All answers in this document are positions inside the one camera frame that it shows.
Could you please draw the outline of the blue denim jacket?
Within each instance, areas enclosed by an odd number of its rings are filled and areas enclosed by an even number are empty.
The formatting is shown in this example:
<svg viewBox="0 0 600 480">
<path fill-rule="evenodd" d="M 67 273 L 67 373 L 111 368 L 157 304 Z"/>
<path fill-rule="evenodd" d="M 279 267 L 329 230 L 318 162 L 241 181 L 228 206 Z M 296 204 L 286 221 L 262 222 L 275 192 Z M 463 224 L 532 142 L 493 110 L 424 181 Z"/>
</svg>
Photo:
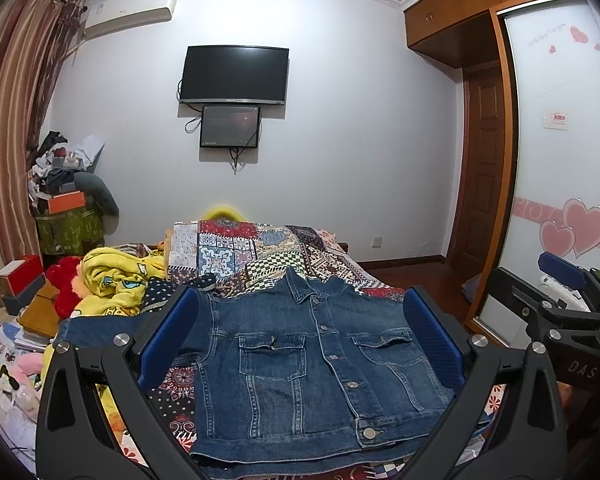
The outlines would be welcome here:
<svg viewBox="0 0 600 480">
<path fill-rule="evenodd" d="M 171 351 L 140 369 L 185 389 L 159 408 L 185 415 L 189 453 L 213 479 L 300 476 L 414 454 L 464 386 L 449 339 L 417 333 L 416 300 L 362 295 L 341 278 L 287 270 L 271 287 L 220 297 L 188 290 Z"/>
</svg>

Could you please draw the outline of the white sliding door hearts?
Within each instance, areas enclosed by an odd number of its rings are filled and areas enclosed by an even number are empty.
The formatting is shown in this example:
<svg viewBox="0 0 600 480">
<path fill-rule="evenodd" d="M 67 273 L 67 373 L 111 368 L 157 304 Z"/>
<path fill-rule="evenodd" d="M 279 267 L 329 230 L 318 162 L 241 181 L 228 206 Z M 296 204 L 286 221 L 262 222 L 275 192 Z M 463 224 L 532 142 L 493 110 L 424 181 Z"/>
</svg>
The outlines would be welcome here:
<svg viewBox="0 0 600 480">
<path fill-rule="evenodd" d="M 600 14 L 588 0 L 541 0 L 498 18 L 517 133 L 500 265 L 538 286 L 542 252 L 600 268 Z"/>
</svg>

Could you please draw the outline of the yellow cartoon fleece blanket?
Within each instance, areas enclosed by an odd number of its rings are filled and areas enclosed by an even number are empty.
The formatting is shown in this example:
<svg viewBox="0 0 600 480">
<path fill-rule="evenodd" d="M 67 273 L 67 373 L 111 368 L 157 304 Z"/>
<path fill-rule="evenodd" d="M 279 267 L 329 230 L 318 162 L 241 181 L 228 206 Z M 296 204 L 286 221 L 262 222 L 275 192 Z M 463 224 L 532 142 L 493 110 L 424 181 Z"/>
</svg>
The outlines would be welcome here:
<svg viewBox="0 0 600 480">
<path fill-rule="evenodd" d="M 118 333 L 134 333 L 142 322 L 140 304 L 149 280 L 166 276 L 166 259 L 159 249 L 99 247 L 80 259 L 72 286 L 81 301 L 68 318 L 60 318 L 44 352 L 44 370 L 61 341 L 79 349 L 96 348 L 111 344 Z"/>
</svg>

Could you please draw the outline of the red plush toy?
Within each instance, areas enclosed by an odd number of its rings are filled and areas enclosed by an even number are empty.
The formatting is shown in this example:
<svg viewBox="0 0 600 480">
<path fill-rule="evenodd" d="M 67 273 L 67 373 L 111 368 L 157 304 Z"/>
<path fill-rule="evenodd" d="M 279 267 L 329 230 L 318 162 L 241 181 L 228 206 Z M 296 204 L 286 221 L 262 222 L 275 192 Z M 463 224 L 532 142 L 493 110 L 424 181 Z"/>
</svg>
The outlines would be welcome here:
<svg viewBox="0 0 600 480">
<path fill-rule="evenodd" d="M 73 279 L 78 276 L 80 261 L 77 256 L 65 256 L 51 264 L 45 272 L 50 284 L 58 289 L 54 308 L 62 320 L 68 318 L 81 301 L 72 286 Z"/>
</svg>

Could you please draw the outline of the red and white box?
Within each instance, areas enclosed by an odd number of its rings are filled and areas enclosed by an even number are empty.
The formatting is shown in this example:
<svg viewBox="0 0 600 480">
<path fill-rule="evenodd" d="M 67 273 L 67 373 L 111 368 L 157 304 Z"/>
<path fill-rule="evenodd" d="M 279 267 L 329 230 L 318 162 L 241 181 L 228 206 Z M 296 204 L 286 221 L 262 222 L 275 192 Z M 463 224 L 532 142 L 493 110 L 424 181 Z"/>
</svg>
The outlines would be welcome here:
<svg viewBox="0 0 600 480">
<path fill-rule="evenodd" d="M 38 255 L 24 255 L 0 269 L 0 291 L 3 296 L 18 296 L 43 273 Z"/>
</svg>

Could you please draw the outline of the green patterned storage box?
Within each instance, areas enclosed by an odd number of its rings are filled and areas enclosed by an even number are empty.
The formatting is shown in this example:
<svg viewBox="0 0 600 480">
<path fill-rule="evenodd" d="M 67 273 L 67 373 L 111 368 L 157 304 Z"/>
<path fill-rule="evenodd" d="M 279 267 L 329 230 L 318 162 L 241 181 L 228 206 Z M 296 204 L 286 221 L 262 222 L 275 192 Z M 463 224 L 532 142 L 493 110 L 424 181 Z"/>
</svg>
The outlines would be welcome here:
<svg viewBox="0 0 600 480">
<path fill-rule="evenodd" d="M 41 252 L 49 256 L 82 256 L 104 244 L 102 218 L 81 207 L 35 218 Z"/>
</svg>

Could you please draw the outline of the colourful patchwork bedspread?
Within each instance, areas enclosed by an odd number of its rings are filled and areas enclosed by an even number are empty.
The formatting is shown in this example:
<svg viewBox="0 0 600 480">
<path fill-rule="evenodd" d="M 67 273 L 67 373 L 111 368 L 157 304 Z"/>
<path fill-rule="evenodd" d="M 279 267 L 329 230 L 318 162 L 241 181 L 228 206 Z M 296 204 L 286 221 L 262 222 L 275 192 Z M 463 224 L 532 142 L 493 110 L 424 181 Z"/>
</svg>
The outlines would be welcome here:
<svg viewBox="0 0 600 480">
<path fill-rule="evenodd" d="M 140 315 L 160 307 L 188 278 L 215 278 L 213 294 L 236 297 L 271 287 L 287 270 L 304 278 L 341 278 L 362 295 L 399 297 L 392 288 L 367 274 L 337 244 L 329 232 L 308 226 L 268 226 L 246 222 L 202 220 L 184 223 L 174 231 L 175 247 L 166 259 L 166 276 L 151 278 L 140 304 Z M 185 376 L 169 372 L 152 389 L 149 399 L 158 410 L 185 389 Z M 190 455 L 196 432 L 186 427 L 185 415 L 160 415 L 170 433 Z M 401 472 L 409 455 L 391 462 L 364 463 L 322 472 L 329 477 L 388 479 Z"/>
</svg>

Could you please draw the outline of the orange box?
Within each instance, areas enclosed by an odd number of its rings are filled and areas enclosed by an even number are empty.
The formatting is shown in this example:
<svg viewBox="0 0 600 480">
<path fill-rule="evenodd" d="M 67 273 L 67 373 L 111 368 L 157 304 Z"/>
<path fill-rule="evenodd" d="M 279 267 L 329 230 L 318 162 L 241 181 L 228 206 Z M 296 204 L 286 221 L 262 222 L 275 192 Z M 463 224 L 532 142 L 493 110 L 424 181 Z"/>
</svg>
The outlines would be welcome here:
<svg viewBox="0 0 600 480">
<path fill-rule="evenodd" d="M 82 208 L 85 204 L 86 198 L 84 193 L 74 191 L 52 196 L 47 201 L 47 208 L 49 214 L 62 214 L 68 210 Z"/>
</svg>

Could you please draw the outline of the dark green grey cushion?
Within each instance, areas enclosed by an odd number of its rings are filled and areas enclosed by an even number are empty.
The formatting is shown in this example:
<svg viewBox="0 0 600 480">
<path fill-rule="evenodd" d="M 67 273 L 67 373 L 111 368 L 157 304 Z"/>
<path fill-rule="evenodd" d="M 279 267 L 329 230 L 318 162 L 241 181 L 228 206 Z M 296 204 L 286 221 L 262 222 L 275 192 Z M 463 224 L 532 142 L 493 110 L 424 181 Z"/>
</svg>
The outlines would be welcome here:
<svg viewBox="0 0 600 480">
<path fill-rule="evenodd" d="M 117 217 L 119 215 L 119 207 L 114 196 L 99 176 L 86 171 L 78 171 L 73 175 L 73 182 L 76 189 L 90 198 L 104 216 Z"/>
</svg>

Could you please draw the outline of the yellow plush behind bed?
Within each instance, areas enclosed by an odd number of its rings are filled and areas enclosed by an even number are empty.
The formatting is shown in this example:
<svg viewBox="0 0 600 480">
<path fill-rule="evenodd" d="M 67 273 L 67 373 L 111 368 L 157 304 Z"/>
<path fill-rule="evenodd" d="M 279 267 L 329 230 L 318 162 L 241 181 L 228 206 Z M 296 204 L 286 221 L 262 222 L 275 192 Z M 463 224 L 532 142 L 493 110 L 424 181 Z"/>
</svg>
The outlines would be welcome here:
<svg viewBox="0 0 600 480">
<path fill-rule="evenodd" d="M 228 205 L 216 205 L 207 210 L 202 216 L 204 220 L 228 220 L 245 222 L 245 217 L 235 208 Z"/>
</svg>

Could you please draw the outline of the striped red brown curtain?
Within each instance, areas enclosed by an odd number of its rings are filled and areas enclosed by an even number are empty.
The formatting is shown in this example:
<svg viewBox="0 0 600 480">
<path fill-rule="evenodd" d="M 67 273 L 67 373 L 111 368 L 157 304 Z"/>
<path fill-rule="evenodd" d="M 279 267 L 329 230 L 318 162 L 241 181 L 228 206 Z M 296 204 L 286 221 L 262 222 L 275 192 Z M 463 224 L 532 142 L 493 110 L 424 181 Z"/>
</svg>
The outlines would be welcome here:
<svg viewBox="0 0 600 480">
<path fill-rule="evenodd" d="M 0 269 L 38 252 L 28 163 L 84 3 L 6 0 L 0 7 Z"/>
</svg>

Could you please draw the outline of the white air conditioner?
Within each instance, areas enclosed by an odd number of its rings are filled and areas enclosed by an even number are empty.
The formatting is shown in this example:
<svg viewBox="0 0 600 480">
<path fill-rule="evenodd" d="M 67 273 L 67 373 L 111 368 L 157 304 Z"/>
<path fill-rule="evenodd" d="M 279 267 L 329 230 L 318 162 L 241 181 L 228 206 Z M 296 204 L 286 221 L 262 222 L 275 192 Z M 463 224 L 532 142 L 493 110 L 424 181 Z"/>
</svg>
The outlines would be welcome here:
<svg viewBox="0 0 600 480">
<path fill-rule="evenodd" d="M 176 0 L 107 0 L 88 9 L 86 40 L 122 30 L 170 21 Z"/>
</svg>

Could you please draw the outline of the white wall socket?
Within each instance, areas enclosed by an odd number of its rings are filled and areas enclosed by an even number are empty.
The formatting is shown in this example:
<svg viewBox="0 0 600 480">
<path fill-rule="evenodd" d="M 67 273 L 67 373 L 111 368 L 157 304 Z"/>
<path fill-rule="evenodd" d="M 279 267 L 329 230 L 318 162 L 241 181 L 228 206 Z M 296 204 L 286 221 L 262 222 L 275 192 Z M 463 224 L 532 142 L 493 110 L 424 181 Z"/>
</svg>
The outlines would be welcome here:
<svg viewBox="0 0 600 480">
<path fill-rule="evenodd" d="M 381 243 L 382 243 L 382 237 L 381 236 L 375 236 L 372 239 L 372 244 L 370 244 L 370 246 L 372 246 L 373 248 L 381 248 Z"/>
</svg>

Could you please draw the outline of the small black wall monitor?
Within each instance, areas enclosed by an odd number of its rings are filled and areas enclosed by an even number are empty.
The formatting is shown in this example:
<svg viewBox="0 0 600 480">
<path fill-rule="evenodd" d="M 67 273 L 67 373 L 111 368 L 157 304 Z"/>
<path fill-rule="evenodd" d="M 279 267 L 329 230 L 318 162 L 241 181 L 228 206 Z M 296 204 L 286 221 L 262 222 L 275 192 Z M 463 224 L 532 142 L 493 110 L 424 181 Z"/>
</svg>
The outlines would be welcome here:
<svg viewBox="0 0 600 480">
<path fill-rule="evenodd" d="M 200 118 L 202 148 L 256 148 L 261 111 L 258 106 L 206 105 Z"/>
</svg>

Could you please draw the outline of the black wall television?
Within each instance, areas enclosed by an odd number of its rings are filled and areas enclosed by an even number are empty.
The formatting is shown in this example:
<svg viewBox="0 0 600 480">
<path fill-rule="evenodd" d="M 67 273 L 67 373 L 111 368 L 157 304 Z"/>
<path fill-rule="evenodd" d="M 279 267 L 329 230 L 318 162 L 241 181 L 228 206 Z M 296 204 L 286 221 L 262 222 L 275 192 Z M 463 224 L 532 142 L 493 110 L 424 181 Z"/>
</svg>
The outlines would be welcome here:
<svg viewBox="0 0 600 480">
<path fill-rule="evenodd" d="M 288 72 L 286 48 L 189 46 L 178 100 L 190 104 L 284 105 Z"/>
</svg>

